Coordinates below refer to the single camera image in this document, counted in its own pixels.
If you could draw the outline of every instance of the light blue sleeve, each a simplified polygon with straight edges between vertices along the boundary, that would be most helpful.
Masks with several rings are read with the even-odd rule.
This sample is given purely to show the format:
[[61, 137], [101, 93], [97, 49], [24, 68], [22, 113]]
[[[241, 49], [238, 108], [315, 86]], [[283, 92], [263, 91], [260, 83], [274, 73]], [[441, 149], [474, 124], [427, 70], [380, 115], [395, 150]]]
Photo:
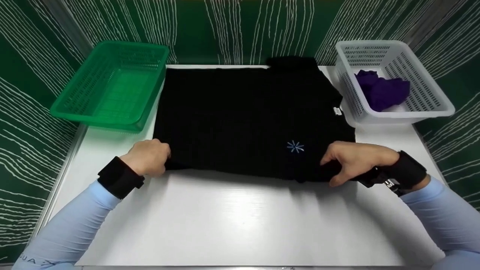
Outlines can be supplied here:
[[433, 270], [480, 269], [480, 213], [432, 177], [430, 183], [401, 199], [417, 215], [445, 258]]
[[40, 230], [12, 269], [73, 269], [120, 202], [95, 180]]

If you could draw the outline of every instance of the folded black shirt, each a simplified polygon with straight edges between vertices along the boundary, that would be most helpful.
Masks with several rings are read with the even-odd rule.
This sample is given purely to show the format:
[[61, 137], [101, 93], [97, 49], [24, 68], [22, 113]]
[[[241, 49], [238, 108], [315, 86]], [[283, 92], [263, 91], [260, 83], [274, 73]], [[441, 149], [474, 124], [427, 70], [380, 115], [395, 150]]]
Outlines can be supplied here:
[[325, 182], [328, 145], [355, 141], [337, 115], [341, 95], [313, 58], [282, 57], [268, 69], [167, 69], [154, 138], [170, 144], [167, 170], [194, 168]]

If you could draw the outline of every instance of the forearm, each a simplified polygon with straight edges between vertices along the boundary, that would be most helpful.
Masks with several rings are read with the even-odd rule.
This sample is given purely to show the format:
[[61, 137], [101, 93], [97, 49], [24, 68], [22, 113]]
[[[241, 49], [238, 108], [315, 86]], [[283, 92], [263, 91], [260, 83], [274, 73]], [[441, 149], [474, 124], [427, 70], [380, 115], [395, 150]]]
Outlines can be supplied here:
[[480, 254], [480, 213], [440, 181], [432, 177], [424, 188], [401, 199], [440, 249]]
[[105, 217], [120, 202], [97, 181], [93, 182], [40, 230], [13, 269], [76, 263], [90, 246]]

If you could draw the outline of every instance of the basket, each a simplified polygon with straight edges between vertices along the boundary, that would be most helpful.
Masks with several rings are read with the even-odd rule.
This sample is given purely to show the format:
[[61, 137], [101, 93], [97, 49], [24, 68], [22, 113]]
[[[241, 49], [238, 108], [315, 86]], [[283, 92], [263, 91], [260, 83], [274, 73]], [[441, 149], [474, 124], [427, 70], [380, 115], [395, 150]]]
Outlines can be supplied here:
[[54, 117], [139, 132], [165, 79], [168, 47], [99, 43], [50, 108]]
[[[415, 123], [426, 118], [450, 116], [455, 108], [412, 50], [401, 41], [339, 41], [335, 70], [353, 121], [358, 124]], [[355, 74], [376, 71], [386, 79], [410, 81], [410, 95], [399, 106], [377, 112], [370, 108]]]

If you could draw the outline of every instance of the black wrist strap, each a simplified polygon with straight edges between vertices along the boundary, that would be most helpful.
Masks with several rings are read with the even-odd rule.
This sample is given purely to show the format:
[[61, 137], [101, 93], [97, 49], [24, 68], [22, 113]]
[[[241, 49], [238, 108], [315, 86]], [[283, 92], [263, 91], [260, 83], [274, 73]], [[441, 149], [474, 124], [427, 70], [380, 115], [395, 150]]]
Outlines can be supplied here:
[[99, 173], [98, 182], [113, 196], [124, 199], [134, 188], [140, 188], [145, 178], [137, 175], [119, 157], [114, 157]]
[[400, 151], [399, 155], [400, 158], [395, 164], [375, 167], [376, 174], [371, 177], [370, 181], [359, 182], [366, 187], [385, 184], [398, 196], [404, 195], [406, 190], [412, 189], [413, 186], [425, 179], [427, 170], [404, 151]]
[[391, 166], [378, 167], [388, 179], [395, 179], [403, 190], [412, 189], [427, 176], [427, 169], [404, 151], [399, 152], [400, 158]]

